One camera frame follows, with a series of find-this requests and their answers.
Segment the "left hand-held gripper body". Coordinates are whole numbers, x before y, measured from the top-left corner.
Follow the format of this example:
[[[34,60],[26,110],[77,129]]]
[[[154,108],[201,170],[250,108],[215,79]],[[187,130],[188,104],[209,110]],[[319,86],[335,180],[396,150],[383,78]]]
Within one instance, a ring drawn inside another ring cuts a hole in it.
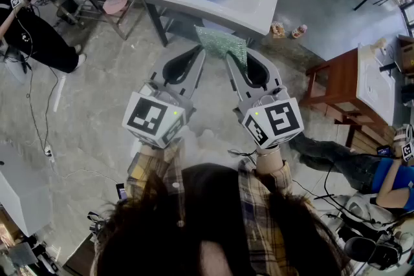
[[[141,142],[166,148],[188,123],[194,112],[193,102],[154,81],[145,81],[133,92],[122,120],[122,127]]]

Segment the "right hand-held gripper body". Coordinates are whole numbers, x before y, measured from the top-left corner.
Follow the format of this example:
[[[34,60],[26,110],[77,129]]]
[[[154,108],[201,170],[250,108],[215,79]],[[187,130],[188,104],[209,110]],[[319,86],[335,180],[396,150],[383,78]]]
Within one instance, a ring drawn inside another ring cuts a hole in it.
[[[289,96],[286,86],[232,89],[239,98],[238,120],[260,148],[287,142],[304,130],[298,102]]]

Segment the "green sponge cloth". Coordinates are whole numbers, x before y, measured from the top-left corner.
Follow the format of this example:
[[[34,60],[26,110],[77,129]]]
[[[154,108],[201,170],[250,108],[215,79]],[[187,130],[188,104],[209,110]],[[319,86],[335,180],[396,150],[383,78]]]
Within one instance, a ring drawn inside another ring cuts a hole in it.
[[[226,59],[226,55],[231,53],[236,63],[241,66],[241,70],[243,72],[247,71],[247,47],[245,40],[212,28],[195,27],[195,31],[207,55]]]

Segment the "person's left forearm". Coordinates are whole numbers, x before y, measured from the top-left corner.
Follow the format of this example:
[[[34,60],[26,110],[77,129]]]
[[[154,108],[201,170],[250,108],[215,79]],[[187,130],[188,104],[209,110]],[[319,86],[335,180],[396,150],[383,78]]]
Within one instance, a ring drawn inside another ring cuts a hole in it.
[[[175,138],[165,149],[155,150],[148,145],[141,147],[127,170],[125,190],[128,198],[142,198],[151,175],[165,185],[168,195],[184,192],[182,168],[178,161],[181,143],[180,138]]]

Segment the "person's right forearm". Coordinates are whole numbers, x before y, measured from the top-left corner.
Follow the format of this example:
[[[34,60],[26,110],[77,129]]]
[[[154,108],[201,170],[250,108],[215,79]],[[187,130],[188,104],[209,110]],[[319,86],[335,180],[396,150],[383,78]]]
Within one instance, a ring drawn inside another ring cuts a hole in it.
[[[256,162],[243,157],[238,163],[240,189],[246,199],[262,204],[272,193],[288,195],[292,192],[292,175],[286,160],[282,159],[280,146],[256,149]]]

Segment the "black metal sink stand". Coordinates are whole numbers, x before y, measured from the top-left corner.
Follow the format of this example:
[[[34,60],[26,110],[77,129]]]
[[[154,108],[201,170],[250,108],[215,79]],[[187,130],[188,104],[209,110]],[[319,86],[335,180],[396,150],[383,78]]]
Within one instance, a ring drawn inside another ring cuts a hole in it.
[[[163,46],[173,41],[168,34],[198,42],[195,27],[201,25],[203,19],[233,30],[237,37],[247,39],[248,44],[265,37],[264,34],[239,23],[188,6],[163,0],[142,0],[142,3]]]

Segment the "snack packet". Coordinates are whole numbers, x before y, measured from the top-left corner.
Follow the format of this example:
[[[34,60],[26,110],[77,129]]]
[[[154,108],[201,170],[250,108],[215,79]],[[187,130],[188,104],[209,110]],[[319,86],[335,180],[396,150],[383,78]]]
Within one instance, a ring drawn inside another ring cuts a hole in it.
[[[272,22],[270,26],[270,32],[273,38],[279,39],[279,38],[285,38],[285,28],[283,26],[283,23],[274,21]]]

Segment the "steel sink stand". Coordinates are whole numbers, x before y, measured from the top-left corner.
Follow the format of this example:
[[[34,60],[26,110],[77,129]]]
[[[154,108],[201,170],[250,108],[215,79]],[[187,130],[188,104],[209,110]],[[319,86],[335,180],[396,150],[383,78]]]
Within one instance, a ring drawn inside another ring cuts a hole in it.
[[[122,30],[128,14],[134,9],[143,7],[140,0],[126,0],[126,4],[114,14],[108,14],[104,10],[104,3],[107,0],[80,0],[76,2],[72,0],[74,5],[74,11],[69,11],[64,5],[64,0],[50,0],[59,12],[69,21],[70,24],[84,29],[86,24],[94,22],[102,22],[108,24],[124,41],[132,33],[133,29],[138,23],[136,19],[129,30]]]

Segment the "wooden cabinet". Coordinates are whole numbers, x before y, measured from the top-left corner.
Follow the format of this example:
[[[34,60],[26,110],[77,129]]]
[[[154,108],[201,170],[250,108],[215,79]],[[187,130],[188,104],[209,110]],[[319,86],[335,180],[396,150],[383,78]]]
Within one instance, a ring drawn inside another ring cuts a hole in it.
[[[345,145],[375,154],[378,147],[393,145],[395,130],[357,96],[361,73],[355,48],[307,69],[309,82],[300,105],[321,111],[337,125],[350,126]]]

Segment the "pink plate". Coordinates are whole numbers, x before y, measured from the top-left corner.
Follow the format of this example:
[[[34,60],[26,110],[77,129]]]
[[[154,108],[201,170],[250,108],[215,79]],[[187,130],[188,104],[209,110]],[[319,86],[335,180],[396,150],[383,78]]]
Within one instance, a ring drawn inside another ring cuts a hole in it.
[[[126,6],[127,1],[128,0],[105,0],[103,4],[103,10],[107,14],[113,15],[121,11],[121,9],[123,9]]]

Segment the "person's torso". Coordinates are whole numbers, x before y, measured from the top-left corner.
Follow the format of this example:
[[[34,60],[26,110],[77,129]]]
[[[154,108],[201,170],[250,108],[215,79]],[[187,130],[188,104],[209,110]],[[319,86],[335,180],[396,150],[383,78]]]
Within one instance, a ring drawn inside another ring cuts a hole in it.
[[[246,199],[238,164],[181,168],[183,193],[168,195],[151,175],[142,198],[125,204],[131,276],[341,273],[340,251],[302,197],[272,193],[262,204]]]

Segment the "white backpack rig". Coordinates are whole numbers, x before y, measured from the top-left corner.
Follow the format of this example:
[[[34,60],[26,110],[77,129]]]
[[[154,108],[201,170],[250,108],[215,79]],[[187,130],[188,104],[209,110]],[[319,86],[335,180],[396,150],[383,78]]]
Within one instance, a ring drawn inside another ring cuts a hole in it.
[[[351,261],[390,272],[409,260],[414,234],[400,227],[414,211],[380,207],[375,194],[326,195],[313,204]]]

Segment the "black faucet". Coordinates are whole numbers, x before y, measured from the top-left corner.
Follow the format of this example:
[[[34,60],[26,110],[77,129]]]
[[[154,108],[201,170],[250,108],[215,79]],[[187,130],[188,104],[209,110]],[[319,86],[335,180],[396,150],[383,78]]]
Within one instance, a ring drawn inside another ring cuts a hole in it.
[[[399,67],[399,65],[398,65],[398,63],[397,62],[392,62],[392,63],[389,63],[389,64],[387,64],[387,65],[384,65],[384,66],[381,66],[380,68],[379,68],[379,71],[380,72],[385,72],[385,71],[388,71],[388,72],[392,72],[392,70],[393,69],[397,69],[399,72],[401,71],[401,69],[400,69],[400,67]]]

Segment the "cardboard box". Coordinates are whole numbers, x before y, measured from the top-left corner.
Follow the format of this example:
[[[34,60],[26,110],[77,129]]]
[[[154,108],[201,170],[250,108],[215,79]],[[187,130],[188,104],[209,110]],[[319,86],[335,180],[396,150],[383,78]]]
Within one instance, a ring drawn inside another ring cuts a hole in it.
[[[414,76],[414,37],[399,34],[397,40],[397,65],[401,73]]]

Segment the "white cabinet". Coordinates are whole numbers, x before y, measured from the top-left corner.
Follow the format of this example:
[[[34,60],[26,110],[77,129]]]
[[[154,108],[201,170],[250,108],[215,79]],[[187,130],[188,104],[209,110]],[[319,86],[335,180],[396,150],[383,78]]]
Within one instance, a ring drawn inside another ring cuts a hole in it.
[[[0,204],[27,237],[50,223],[47,181],[7,144],[0,144]]]

